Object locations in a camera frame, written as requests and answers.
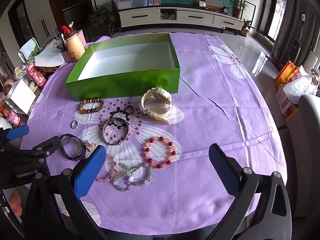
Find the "plastic storage bin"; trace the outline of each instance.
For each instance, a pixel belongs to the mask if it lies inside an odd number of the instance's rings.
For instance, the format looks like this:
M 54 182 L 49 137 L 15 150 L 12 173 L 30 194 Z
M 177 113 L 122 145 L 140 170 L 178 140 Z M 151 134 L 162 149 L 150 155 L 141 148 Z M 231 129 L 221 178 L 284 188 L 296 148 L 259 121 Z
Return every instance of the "plastic storage bin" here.
M 148 5 L 148 0 L 115 0 L 118 10 Z

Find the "tv stand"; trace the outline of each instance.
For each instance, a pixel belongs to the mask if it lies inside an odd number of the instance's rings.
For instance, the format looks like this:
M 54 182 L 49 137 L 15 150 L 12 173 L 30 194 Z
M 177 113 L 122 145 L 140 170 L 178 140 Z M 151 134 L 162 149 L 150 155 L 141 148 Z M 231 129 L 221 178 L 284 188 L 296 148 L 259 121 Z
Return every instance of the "tv stand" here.
M 161 19 L 160 13 L 171 11 L 175 19 Z M 232 28 L 237 35 L 242 29 L 242 21 L 221 12 L 200 8 L 187 4 L 160 4 L 155 6 L 137 7 L 119 10 L 121 27 L 158 25 L 158 24 L 188 24 L 220 28 L 223 33 L 226 27 Z

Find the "drawer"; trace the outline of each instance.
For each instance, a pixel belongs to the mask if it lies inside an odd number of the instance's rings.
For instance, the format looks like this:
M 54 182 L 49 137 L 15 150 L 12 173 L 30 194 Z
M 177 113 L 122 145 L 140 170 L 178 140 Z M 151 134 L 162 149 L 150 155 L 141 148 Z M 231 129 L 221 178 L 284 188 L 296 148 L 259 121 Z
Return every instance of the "drawer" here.
M 229 28 L 233 28 L 236 30 L 242 29 L 242 22 L 241 21 L 237 21 L 235 19 L 231 19 L 228 17 L 219 16 L 219 15 L 214 16 L 213 24 L 215 26 L 229 27 Z
M 121 25 L 140 25 L 160 21 L 160 9 L 145 9 L 120 12 Z
M 213 14 L 192 12 L 192 11 L 177 11 L 177 20 L 188 24 L 213 24 Z

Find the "red bead bracelet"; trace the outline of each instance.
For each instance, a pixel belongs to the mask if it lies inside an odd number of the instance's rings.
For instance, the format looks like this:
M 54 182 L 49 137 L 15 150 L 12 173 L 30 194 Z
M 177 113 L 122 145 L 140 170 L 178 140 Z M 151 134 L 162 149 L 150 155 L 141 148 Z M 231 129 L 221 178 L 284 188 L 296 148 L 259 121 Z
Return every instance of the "red bead bracelet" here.
M 169 159 L 165 162 L 163 162 L 162 164 L 156 164 L 153 162 L 153 160 L 150 158 L 150 146 L 151 144 L 155 141 L 155 140 L 159 140 L 159 141 L 163 141 L 166 145 L 168 145 L 168 147 L 170 148 L 170 156 L 169 156 Z M 175 152 L 175 149 L 176 147 L 173 145 L 172 142 L 169 141 L 168 138 L 164 138 L 162 136 L 160 137 L 154 137 L 154 138 L 151 138 L 149 139 L 149 141 L 146 143 L 146 148 L 144 149 L 144 151 L 146 152 L 146 158 L 147 158 L 147 162 L 148 163 L 151 163 L 151 166 L 152 167 L 157 167 L 158 169 L 161 169 L 161 168 L 164 168 L 168 165 L 171 164 L 171 162 L 173 161 L 174 159 L 174 156 L 176 155 L 176 152 Z

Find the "green plant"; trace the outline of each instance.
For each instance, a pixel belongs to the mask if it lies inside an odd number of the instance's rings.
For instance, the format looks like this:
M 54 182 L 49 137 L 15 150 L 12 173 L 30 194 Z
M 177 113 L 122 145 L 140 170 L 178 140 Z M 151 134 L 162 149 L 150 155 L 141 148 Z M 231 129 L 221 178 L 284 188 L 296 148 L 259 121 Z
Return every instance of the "green plant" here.
M 242 24 L 242 29 L 243 30 L 246 30 L 246 29 L 248 29 L 248 30 L 250 30 L 251 28 L 253 28 L 254 30 L 255 30 L 255 28 L 254 27 L 252 27 L 252 21 L 249 21 L 249 20 L 243 20 L 243 24 Z
M 240 10 L 246 10 L 248 8 L 248 4 L 244 0 L 229 0 L 230 4 L 233 7 L 236 7 Z
M 100 6 L 93 14 L 89 15 L 89 21 L 92 26 L 102 26 L 105 23 L 115 21 L 113 8 Z

